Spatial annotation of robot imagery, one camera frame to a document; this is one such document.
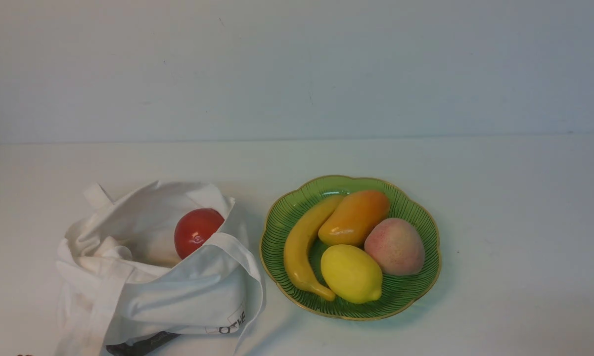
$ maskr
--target green fluted plate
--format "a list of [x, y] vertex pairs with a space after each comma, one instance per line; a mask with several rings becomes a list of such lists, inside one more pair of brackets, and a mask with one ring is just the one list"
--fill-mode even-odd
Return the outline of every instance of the green fluted plate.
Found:
[[[382, 297], [366, 304], [352, 304], [340, 297], [328, 302], [318, 295], [297, 289], [288, 279], [283, 266], [283, 246], [292, 227], [324, 197], [366, 189], [385, 193], [391, 202], [389, 217], [405, 219], [417, 229], [426, 253], [420, 273], [401, 277], [385, 274]], [[327, 284], [321, 274], [320, 262], [327, 247], [317, 239], [310, 250], [310, 264], [319, 282], [325, 286]], [[346, 176], [315, 178], [279, 198], [268, 212], [259, 243], [259, 256], [268, 275], [292, 302], [312, 313], [346, 320], [379, 320], [400, 313], [431, 289], [442, 266], [440, 234], [433, 217], [425, 208], [409, 199], [400, 188], [384, 180]]]

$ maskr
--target black logo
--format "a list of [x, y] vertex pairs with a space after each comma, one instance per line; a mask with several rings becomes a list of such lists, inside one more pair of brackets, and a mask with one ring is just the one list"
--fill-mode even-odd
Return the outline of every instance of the black logo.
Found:
[[231, 329], [234, 328], [235, 326], [237, 326], [238, 329], [240, 328], [240, 325], [242, 325], [244, 323], [245, 318], [246, 318], [246, 315], [244, 314], [244, 311], [242, 311], [242, 315], [240, 315], [240, 318], [238, 318], [236, 322], [234, 322], [233, 324], [231, 324], [229, 326], [221, 326], [218, 329], [218, 332], [220, 334], [230, 334]]

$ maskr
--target lemon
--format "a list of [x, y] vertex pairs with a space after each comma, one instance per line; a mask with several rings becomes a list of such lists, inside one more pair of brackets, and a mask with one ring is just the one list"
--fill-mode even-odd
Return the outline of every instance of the lemon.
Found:
[[321, 257], [321, 272], [328, 287], [347, 302], [362, 304], [382, 294], [382, 271], [365, 251], [335, 245]]

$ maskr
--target white wall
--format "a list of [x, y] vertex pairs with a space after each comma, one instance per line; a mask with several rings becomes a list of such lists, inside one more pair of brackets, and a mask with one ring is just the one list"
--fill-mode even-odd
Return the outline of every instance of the white wall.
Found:
[[0, 0], [0, 143], [594, 132], [594, 0]]

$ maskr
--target pink peach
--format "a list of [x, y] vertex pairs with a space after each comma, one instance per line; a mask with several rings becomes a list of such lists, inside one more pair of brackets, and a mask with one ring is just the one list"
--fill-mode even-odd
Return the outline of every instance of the pink peach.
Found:
[[365, 252], [384, 273], [418, 273], [424, 264], [424, 245], [413, 225], [403, 219], [381, 221], [367, 236]]

